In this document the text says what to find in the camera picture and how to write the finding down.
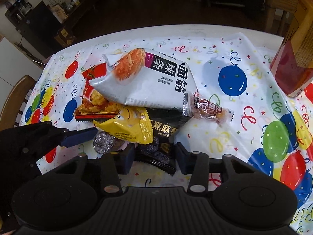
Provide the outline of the silver foil candy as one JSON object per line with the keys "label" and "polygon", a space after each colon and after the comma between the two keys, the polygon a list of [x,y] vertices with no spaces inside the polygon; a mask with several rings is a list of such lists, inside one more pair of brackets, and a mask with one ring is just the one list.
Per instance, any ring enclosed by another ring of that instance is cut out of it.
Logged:
{"label": "silver foil candy", "polygon": [[99,131],[93,139],[93,148],[98,154],[106,154],[113,150],[116,138],[104,131]]}

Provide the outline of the yellow snack packet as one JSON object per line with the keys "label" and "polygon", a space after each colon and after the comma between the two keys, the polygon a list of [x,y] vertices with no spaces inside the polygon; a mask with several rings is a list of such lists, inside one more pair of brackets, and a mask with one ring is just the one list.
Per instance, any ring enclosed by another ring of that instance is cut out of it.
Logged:
{"label": "yellow snack packet", "polygon": [[142,107],[125,106],[119,113],[102,123],[93,120],[100,130],[131,143],[150,144],[153,142],[153,128],[147,113]]}

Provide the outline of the red rice cracker bag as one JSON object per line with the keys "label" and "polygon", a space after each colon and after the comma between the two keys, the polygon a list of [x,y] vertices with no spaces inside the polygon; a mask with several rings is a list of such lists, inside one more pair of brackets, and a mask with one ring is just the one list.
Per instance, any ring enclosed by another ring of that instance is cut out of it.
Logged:
{"label": "red rice cracker bag", "polygon": [[106,99],[91,84],[90,80],[105,76],[106,63],[100,63],[82,72],[85,87],[82,94],[82,103],[76,108],[76,121],[108,120],[115,117],[122,109],[122,105]]}

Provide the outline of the black sesame snack packet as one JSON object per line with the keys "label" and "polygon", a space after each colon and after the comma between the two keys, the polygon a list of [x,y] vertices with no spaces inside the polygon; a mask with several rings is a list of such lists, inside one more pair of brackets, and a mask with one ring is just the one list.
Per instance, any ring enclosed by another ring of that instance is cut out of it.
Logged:
{"label": "black sesame snack packet", "polygon": [[173,176],[176,173],[174,136],[191,118],[175,109],[146,108],[153,132],[153,142],[139,144],[135,161],[152,165]]}

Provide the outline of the small clear snack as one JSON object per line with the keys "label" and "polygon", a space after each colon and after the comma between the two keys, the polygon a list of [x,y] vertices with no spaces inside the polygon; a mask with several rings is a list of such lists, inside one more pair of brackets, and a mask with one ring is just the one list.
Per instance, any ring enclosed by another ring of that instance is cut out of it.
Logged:
{"label": "small clear snack", "polygon": [[233,121],[234,112],[232,110],[203,98],[198,92],[186,94],[186,98],[186,116],[213,121],[217,124]]}

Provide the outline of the white spicy strip bag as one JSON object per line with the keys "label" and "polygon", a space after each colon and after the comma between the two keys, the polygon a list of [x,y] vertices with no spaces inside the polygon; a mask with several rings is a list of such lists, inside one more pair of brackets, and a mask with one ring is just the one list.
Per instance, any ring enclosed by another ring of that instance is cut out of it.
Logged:
{"label": "white spicy strip bag", "polygon": [[183,108],[185,93],[195,93],[188,64],[152,49],[135,48],[121,57],[107,55],[107,72],[90,84],[105,98],[127,106]]}

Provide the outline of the wooden chair left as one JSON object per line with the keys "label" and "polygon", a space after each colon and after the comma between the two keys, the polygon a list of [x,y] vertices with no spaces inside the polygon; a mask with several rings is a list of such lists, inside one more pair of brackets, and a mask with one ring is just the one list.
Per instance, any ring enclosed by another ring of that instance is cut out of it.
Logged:
{"label": "wooden chair left", "polygon": [[29,75],[23,76],[12,88],[10,94],[6,98],[3,109],[1,111],[0,126],[1,130],[18,126],[16,122],[17,115],[23,114],[21,107],[23,103],[27,103],[27,93],[33,90],[36,85],[35,79]]}

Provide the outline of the balloon birthday tablecloth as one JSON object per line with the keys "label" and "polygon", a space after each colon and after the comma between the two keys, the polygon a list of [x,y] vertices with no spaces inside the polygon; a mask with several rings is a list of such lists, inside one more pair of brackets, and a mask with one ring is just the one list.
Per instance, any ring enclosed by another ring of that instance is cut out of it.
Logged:
{"label": "balloon birthday tablecloth", "polygon": [[74,109],[82,102],[82,73],[107,59],[113,64],[135,48],[155,50],[184,61],[200,95],[234,112],[218,125],[192,119],[175,130],[175,141],[212,158],[232,154],[296,193],[291,227],[312,234],[312,86],[287,97],[270,63],[275,51],[254,46],[242,33],[223,38],[168,37],[91,39],[54,54],[24,106],[21,125],[51,121],[57,127],[85,129]]}

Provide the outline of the dark sideboard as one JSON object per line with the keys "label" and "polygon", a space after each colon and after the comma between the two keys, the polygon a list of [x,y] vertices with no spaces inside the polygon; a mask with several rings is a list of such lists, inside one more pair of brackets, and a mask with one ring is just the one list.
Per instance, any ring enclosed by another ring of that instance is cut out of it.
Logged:
{"label": "dark sideboard", "polygon": [[78,0],[80,4],[59,21],[43,1],[23,14],[14,4],[5,16],[17,32],[44,58],[77,42],[83,21],[95,12],[96,0]]}

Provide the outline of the black coffee machine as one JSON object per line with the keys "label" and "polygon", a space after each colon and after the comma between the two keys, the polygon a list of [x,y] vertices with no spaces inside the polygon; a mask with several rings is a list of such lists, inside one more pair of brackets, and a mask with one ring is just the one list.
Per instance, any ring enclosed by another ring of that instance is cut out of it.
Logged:
{"label": "black coffee machine", "polygon": [[15,2],[5,12],[6,18],[17,27],[32,10],[32,4],[27,0],[14,0]]}

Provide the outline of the orange juice bottle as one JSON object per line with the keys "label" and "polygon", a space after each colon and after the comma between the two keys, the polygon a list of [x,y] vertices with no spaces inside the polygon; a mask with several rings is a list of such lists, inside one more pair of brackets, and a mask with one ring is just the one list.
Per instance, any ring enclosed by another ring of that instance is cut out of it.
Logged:
{"label": "orange juice bottle", "polygon": [[298,0],[271,72],[281,90],[297,97],[312,82],[312,0]]}

